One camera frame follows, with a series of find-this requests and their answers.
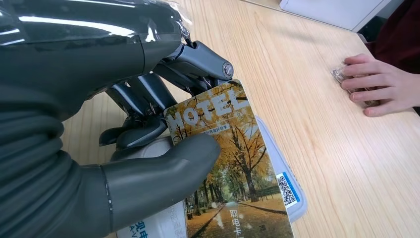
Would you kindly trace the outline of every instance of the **metal pivot screw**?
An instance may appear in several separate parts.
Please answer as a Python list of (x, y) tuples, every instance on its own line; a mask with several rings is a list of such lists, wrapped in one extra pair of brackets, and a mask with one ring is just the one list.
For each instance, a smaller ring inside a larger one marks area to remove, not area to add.
[(223, 64), (223, 74), (226, 77), (232, 77), (233, 76), (233, 66), (229, 62), (225, 62)]

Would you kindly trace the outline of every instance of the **dark red sleeve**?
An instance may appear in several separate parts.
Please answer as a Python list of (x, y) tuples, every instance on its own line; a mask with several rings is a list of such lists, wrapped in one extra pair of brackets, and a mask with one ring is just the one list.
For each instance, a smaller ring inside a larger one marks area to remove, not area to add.
[(420, 0), (405, 0), (370, 46), (376, 59), (410, 73), (420, 73)]

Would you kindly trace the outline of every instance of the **printed photo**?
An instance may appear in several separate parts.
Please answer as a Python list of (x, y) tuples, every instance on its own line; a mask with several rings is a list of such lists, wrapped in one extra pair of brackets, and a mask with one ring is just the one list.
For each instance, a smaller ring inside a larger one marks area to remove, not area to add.
[(207, 133), (221, 154), (185, 198), (189, 238), (291, 238), (264, 140), (241, 83), (229, 81), (165, 111), (174, 144)]

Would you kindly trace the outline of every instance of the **blue qr code label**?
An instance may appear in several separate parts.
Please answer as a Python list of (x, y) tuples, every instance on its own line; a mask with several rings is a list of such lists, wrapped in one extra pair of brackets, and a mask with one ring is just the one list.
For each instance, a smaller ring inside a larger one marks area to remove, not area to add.
[(295, 188), (290, 182), (286, 172), (278, 174), (276, 178), (286, 209), (297, 204), (300, 201), (299, 196), (297, 195)]

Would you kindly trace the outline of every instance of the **fingernail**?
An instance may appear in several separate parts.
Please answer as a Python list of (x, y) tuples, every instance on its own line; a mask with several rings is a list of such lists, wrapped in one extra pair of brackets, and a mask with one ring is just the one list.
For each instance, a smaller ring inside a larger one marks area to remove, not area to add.
[(358, 100), (358, 99), (361, 98), (358, 93), (353, 93), (351, 96), (352, 96), (353, 100)]
[(343, 73), (343, 75), (347, 76), (347, 73), (348, 73), (347, 67), (342, 68), (341, 72)]
[(375, 116), (375, 110), (372, 108), (366, 108), (365, 109), (365, 115), (368, 117), (374, 117)]

